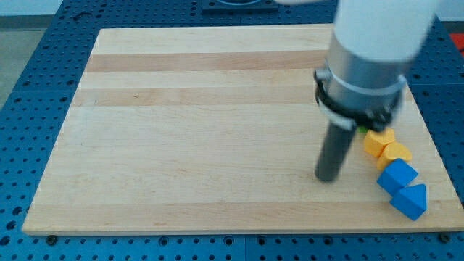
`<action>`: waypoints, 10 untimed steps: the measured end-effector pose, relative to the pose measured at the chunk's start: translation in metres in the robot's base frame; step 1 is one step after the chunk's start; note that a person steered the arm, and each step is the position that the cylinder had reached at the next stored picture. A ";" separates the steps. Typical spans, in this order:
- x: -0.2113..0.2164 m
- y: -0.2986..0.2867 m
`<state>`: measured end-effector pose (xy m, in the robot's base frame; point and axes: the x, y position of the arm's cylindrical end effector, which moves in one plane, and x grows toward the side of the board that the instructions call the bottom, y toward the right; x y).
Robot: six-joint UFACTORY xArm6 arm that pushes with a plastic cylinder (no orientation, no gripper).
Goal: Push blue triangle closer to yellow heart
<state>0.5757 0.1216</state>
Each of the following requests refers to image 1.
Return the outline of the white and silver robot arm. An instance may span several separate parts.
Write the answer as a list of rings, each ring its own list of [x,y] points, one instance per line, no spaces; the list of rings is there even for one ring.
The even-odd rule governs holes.
[[[435,19],[438,0],[345,0],[338,3],[315,99],[329,126],[315,167],[336,180],[358,127],[381,132],[402,103],[406,74]]]

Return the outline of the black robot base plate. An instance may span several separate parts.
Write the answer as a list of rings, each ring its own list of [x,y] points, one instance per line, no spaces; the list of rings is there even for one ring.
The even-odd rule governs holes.
[[[273,0],[201,0],[203,13],[211,12],[277,12]]]

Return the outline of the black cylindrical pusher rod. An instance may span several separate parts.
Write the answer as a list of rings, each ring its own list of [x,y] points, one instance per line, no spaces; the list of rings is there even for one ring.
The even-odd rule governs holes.
[[[318,180],[333,182],[337,179],[355,131],[355,125],[346,129],[334,123],[329,124],[315,167],[315,176]]]

